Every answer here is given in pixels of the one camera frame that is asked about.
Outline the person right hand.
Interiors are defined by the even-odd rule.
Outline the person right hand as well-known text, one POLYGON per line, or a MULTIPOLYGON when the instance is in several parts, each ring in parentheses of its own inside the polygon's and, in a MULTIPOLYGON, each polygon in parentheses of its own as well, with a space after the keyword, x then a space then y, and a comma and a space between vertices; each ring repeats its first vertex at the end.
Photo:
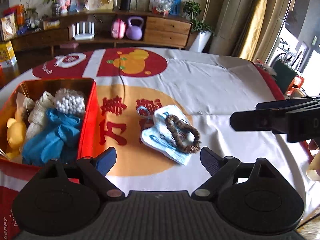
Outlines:
POLYGON ((308 149, 310 151, 315 151, 317 150, 317 154, 313 156, 312 161, 310 162, 307 170, 306 170, 306 175, 309 179, 312 181, 320 181, 320 176, 319 176, 319 138, 312 139, 309 142, 308 149))

